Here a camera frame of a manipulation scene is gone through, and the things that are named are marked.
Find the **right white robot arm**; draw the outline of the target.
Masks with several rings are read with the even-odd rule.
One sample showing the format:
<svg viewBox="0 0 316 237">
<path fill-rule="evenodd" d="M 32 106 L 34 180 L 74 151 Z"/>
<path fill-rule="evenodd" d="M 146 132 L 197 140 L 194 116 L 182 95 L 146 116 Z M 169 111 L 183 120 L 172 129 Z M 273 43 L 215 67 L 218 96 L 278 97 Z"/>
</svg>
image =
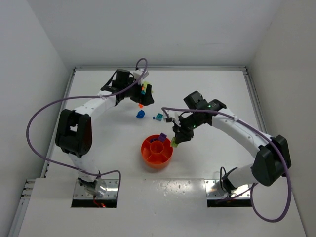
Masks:
<svg viewBox="0 0 316 237">
<path fill-rule="evenodd" d="M 187 117 L 172 114 L 175 144 L 190 141 L 194 129 L 208 124 L 232 137 L 254 157 L 253 163 L 233 168 L 222 177 L 225 192 L 231 193 L 242 185 L 252 183 L 271 186 L 285 174 L 284 165 L 291 167 L 288 142 L 283 136 L 260 136 L 249 129 L 248 124 L 237 120 L 224 103 L 217 99 L 208 102 L 198 91 L 185 97 L 184 102 L 192 112 Z"/>
</svg>

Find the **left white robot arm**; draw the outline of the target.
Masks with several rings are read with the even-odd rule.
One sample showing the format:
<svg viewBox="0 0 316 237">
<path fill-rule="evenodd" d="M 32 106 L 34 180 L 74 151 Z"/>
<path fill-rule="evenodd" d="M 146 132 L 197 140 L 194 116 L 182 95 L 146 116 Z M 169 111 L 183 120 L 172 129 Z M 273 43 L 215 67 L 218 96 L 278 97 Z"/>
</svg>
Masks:
<svg viewBox="0 0 316 237">
<path fill-rule="evenodd" d="M 100 184 L 100 171 L 92 158 L 87 156 L 92 147 L 92 123 L 125 98 L 148 106 L 154 103 L 152 86 L 143 81 L 148 71 L 117 69 L 101 87 L 96 98 L 73 110 L 64 109 L 59 117 L 55 144 L 68 154 L 79 169 L 79 183 L 90 193 Z"/>
</svg>

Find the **purple lego brick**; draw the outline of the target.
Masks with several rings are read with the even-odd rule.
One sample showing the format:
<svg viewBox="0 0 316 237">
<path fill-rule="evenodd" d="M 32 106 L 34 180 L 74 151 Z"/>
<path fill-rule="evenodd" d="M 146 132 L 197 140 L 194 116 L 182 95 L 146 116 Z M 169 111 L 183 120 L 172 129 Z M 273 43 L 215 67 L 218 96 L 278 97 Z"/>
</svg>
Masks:
<svg viewBox="0 0 316 237">
<path fill-rule="evenodd" d="M 158 141 L 163 143 L 166 140 L 166 138 L 167 138 L 167 135 L 164 133 L 161 133 L 158 137 Z"/>
</svg>

